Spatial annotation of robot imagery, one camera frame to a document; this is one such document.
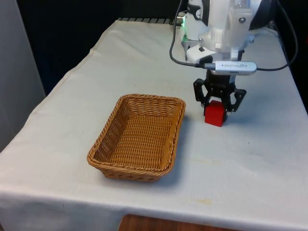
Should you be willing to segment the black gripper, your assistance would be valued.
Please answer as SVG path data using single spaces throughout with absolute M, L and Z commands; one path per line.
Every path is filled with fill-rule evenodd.
M 206 95 L 204 95 L 202 86 L 207 90 Z M 209 105 L 209 100 L 212 96 L 222 98 L 225 111 L 224 122 L 228 118 L 227 112 L 236 112 L 246 95 L 246 90 L 236 88 L 235 80 L 230 75 L 214 75 L 211 71 L 207 71 L 205 80 L 197 79 L 193 83 L 193 88 L 196 101 L 200 102 L 204 107 Z M 235 103 L 231 103 L 232 94 L 234 94 Z

